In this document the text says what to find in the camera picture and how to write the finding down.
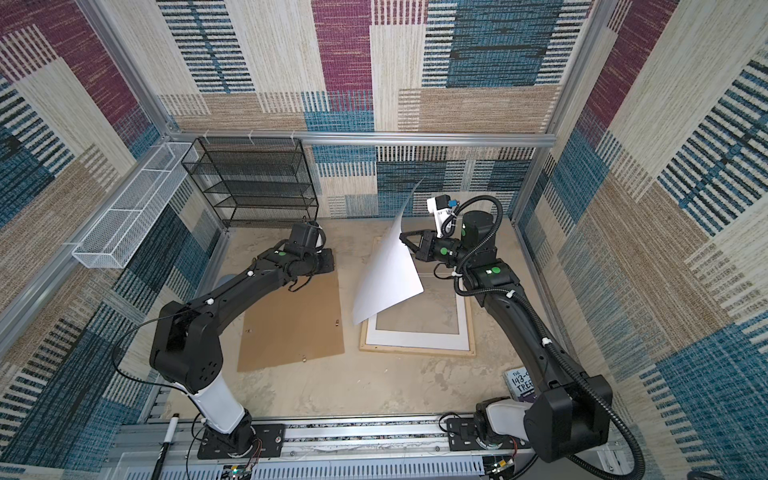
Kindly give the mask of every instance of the beige floor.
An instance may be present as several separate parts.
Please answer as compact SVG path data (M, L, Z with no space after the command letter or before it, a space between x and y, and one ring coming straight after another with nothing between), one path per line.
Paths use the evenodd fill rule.
M382 235L391 220L325 219L320 224L327 232L327 246L334 250L339 273L345 353L239 373L236 370L243 317L232 322L221 336L223 375L235 398L253 416L471 411L479 401L508 395L502 373L522 364L498 324L474 301L477 356L473 359L360 352L360 326L352 324L356 285L371 254L372 239ZM403 230L427 227L434 227L430 219L403 221ZM220 276L239 273L253 257L287 234L288 230L235 231ZM532 305L544 318L509 222L502 224L496 244L499 258L518 274ZM189 418L197 410L174 390L166 415L173 412Z

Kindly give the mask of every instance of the carpet tile wall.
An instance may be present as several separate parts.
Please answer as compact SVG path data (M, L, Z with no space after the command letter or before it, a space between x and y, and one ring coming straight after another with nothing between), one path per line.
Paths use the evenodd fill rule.
M520 225L647 478L768 478L768 4L620 1Z
M159 134L73 0L0 8L3 310ZM185 192L149 235L164 240L124 271L77 268L2 359L0 476L93 477L116 428L137 418L147 389L105 368L106 355L130 325L194 294L220 233ZM139 333L121 354L142 378L154 376L149 341Z
M0 8L3 310L158 133L74 1Z
M54 469L56 478L96 475L150 388L118 376L109 352L165 303L194 297L217 225L187 179L124 270L75 270L0 364L0 462L22 474L34 466ZM126 340L118 357L123 370L150 381L157 378L147 363L153 331Z
M309 145L318 217L394 217L421 181L405 215L425 216L430 197L460 201L495 195L508 214L528 172L532 148ZM490 204L480 204L490 209Z
M173 121L212 131L542 132L591 4L104 0Z

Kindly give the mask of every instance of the white wire basket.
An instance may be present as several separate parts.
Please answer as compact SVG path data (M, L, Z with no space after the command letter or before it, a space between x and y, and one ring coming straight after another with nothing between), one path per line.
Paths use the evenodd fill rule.
M87 268L125 268L197 161L192 144L168 142L141 168L72 252Z

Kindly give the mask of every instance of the white arm segment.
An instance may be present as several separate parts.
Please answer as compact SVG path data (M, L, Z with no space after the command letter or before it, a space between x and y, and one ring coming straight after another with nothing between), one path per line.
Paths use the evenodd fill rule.
M225 435L231 433L245 416L245 408L232 396L221 372L209 386L187 396L206 418L206 423Z
M501 435L512 435L528 441L525 433L525 411L531 408L531 403L516 402L512 399L500 400L485 407L485 416L491 423L494 432Z

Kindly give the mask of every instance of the black mesh shelf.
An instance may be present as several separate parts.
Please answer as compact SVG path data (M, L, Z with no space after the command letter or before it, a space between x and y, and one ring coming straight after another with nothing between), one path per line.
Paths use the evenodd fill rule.
M313 196L312 184L222 180L203 190L204 194L231 194L238 197L298 197Z
M233 195L228 197L214 207L270 207L270 208L288 208L311 207L317 204L317 200L311 198L286 198L286 197L245 197Z
M227 227L284 228L317 217L317 194L299 141L198 138L184 168Z

